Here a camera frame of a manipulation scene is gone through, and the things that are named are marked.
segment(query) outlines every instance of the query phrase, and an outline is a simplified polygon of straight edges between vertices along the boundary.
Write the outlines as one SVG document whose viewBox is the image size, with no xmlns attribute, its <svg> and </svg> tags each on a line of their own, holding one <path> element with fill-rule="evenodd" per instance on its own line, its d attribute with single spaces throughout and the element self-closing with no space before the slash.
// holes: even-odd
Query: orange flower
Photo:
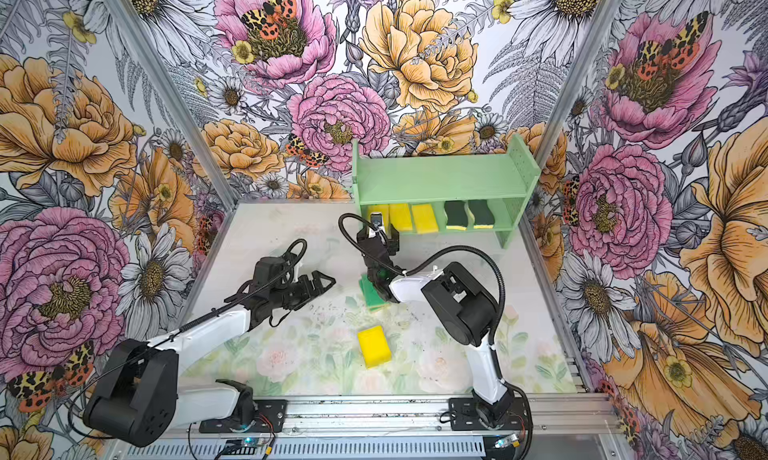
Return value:
<svg viewBox="0 0 768 460">
<path fill-rule="evenodd" d="M 437 54 L 424 53 L 453 26 L 453 13 L 436 10 L 432 0 L 397 0 L 394 13 L 379 2 L 368 11 L 360 48 L 376 61 L 371 70 L 392 71 L 400 82 L 400 106 L 446 112 L 472 90 L 478 45 L 469 35 Z"/>
<path fill-rule="evenodd" d="M 203 138 L 227 178 L 236 172 L 256 180 L 285 168 L 280 145 L 248 123 L 231 119 L 206 123 Z"/>
<path fill-rule="evenodd" d="M 331 177 L 324 177 L 316 171 L 307 170 L 304 175 L 299 175 L 299 184 L 290 183 L 288 185 L 288 198 L 297 199 L 348 199 L 350 198 L 339 180 Z"/>
<path fill-rule="evenodd" d="M 21 437 L 15 427 L 0 428 L 0 456 L 8 460 L 51 460 L 52 442 L 52 433 L 40 432 L 35 426 Z"/>
<path fill-rule="evenodd" d="M 531 153 L 536 154 L 539 145 L 544 138 L 544 130 L 547 124 L 544 122 L 536 123 L 531 128 L 520 127 L 518 133 L 523 137 L 525 144 L 531 149 Z M 538 184 L 550 195 L 558 191 L 560 182 L 565 177 L 565 149 L 568 147 L 568 138 L 562 131 L 558 135 L 558 142 L 554 144 L 552 153 L 547 158 L 547 164 L 542 169 L 542 175 L 538 179 Z"/>
<path fill-rule="evenodd" d="M 17 188 L 35 184 L 46 168 L 82 181 L 85 194 L 98 196 L 114 177 L 136 167 L 134 127 L 101 83 L 77 72 L 74 109 L 60 143 L 51 70 L 42 58 L 24 66 L 0 55 L 0 172 L 26 173 Z"/>
<path fill-rule="evenodd" d="M 458 119 L 458 116 L 449 113 L 440 119 L 437 112 L 430 109 L 403 115 L 392 131 L 418 141 L 414 157 L 468 155 L 472 152 L 469 143 L 477 145 L 479 142 L 475 132 L 475 117 Z"/>
<path fill-rule="evenodd" d="M 151 161 L 143 160 L 141 173 L 130 171 L 120 177 L 109 199 L 112 225 L 131 233 L 144 231 L 154 241 L 163 223 L 176 227 L 176 240 L 189 251 L 194 247 L 194 207 L 192 189 L 163 154 L 152 152 Z"/>
<path fill-rule="evenodd" d="M 752 356 L 768 331 L 768 118 L 710 150 L 709 188 L 693 184 L 712 208 L 711 228 L 696 249 L 682 249 L 690 284 L 706 294 L 706 316 L 720 338 Z"/>
<path fill-rule="evenodd" d="M 544 257 L 550 281 L 554 282 L 560 275 L 563 266 L 563 234 L 562 222 L 559 216 L 544 217 L 543 213 L 536 215 L 533 220 L 533 235 L 538 249 Z"/>
<path fill-rule="evenodd" d="M 722 448 L 739 435 L 736 420 L 760 416 L 752 391 L 730 375 L 733 367 L 723 347 L 706 341 L 712 321 L 705 304 L 687 291 L 673 273 L 646 272 L 638 288 L 639 307 L 628 320 L 642 347 L 633 359 L 626 355 L 604 364 L 629 403 L 644 408 L 660 422 L 669 412 L 672 430 L 690 436 L 711 416 L 723 416 L 725 429 L 715 441 Z M 668 299 L 681 301 L 688 315 Z M 741 371 L 743 362 L 737 362 Z"/>
</svg>

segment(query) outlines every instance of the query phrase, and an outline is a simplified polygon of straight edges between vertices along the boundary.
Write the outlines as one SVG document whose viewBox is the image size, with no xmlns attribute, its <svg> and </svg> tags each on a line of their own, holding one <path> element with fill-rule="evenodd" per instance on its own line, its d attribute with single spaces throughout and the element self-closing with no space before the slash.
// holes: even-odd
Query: pink peony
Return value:
<svg viewBox="0 0 768 460">
<path fill-rule="evenodd" d="M 389 142 L 389 117 L 379 93 L 340 75 L 318 76 L 287 103 L 293 134 L 307 148 L 327 155 L 328 167 L 351 169 L 352 140 L 360 153 L 381 150 Z"/>
<path fill-rule="evenodd" d="M 336 24 L 312 0 L 296 0 L 296 18 L 280 26 L 276 40 L 264 40 L 259 32 L 249 34 L 240 20 L 244 13 L 262 10 L 267 0 L 214 0 L 216 29 L 221 46 L 232 50 L 234 64 L 242 64 L 253 82 L 246 87 L 283 88 L 329 71 L 336 58 Z"/>
<path fill-rule="evenodd" d="M 672 224 L 658 160 L 639 145 L 602 145 L 580 178 L 573 249 L 600 257 L 619 279 L 642 273 Z"/>
<path fill-rule="evenodd" d="M 659 23 L 641 14 L 608 59 L 610 72 L 604 94 L 590 107 L 593 123 L 630 142 L 643 142 L 648 148 L 664 148 L 685 132 L 710 104 L 717 89 L 706 87 L 720 42 L 712 39 L 712 16 L 697 41 L 694 59 L 680 70 L 661 66 L 649 80 L 638 75 L 638 47 L 651 40 L 660 45 L 674 39 L 685 25 L 671 20 Z"/>
<path fill-rule="evenodd" d="M 51 371 L 87 341 L 110 350 L 128 248 L 100 219 L 48 208 L 0 225 L 0 373 Z"/>
</svg>

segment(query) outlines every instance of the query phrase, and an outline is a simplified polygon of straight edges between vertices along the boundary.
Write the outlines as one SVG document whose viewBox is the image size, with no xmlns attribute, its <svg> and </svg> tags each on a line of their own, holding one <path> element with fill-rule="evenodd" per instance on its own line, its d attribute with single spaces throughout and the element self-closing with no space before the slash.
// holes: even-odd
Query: black mounting plate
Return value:
<svg viewBox="0 0 768 460">
<path fill-rule="evenodd" d="M 282 432 L 288 401 L 270 399 L 254 400 L 254 403 L 256 404 L 256 414 L 265 416 L 272 423 L 275 433 Z M 258 416 L 250 428 L 244 431 L 241 431 L 241 428 L 242 426 L 236 425 L 228 418 L 212 418 L 200 422 L 200 433 L 269 433 L 270 431 L 270 426 L 262 422 Z"/>
<path fill-rule="evenodd" d="M 475 398 L 449 398 L 448 411 L 451 412 L 451 429 L 454 432 L 468 432 L 470 430 L 488 430 L 481 422 L 475 407 Z M 522 430 L 522 409 L 520 402 L 513 402 L 507 410 L 506 422 L 496 430 Z"/>
</svg>

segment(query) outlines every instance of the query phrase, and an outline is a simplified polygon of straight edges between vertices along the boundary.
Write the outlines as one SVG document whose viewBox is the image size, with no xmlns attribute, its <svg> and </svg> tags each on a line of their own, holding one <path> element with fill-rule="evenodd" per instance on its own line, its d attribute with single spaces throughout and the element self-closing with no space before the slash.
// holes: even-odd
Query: green shelf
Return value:
<svg viewBox="0 0 768 460">
<path fill-rule="evenodd" d="M 506 247 L 517 229 L 541 169 L 518 134 L 506 154 L 446 155 L 387 159 L 360 158 L 352 151 L 352 192 L 362 213 L 366 205 L 430 203 L 440 233 L 496 232 Z M 486 199 L 495 218 L 492 229 L 446 228 L 448 200 Z"/>
</svg>

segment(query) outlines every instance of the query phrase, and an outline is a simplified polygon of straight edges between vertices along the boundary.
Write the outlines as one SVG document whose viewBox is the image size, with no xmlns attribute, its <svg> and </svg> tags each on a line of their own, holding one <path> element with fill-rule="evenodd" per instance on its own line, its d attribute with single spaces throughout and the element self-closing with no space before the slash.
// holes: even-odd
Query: floral table mat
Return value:
<svg viewBox="0 0 768 460">
<path fill-rule="evenodd" d="M 337 279 L 325 295 L 292 312 L 277 328 L 264 322 L 229 340 L 183 374 L 182 382 L 231 378 L 258 396 L 454 394 L 472 389 L 464 350 L 451 339 L 427 303 L 391 304 L 369 311 L 358 280 L 360 256 L 341 236 L 336 221 L 350 203 L 244 204 L 234 218 L 188 318 L 219 306 L 250 278 L 264 255 L 282 253 L 295 238 L 309 243 L 301 273 L 318 269 Z M 348 229 L 360 226 L 349 221 Z M 403 236 L 399 265 L 416 265 L 440 248 L 468 243 L 490 254 L 504 273 L 507 306 L 496 334 L 504 377 L 527 392 L 575 392 L 532 266 L 520 238 L 502 250 L 492 233 Z M 440 266 L 460 261 L 497 293 L 480 258 L 450 254 Z M 358 331 L 381 325 L 392 360 L 366 369 Z"/>
</svg>

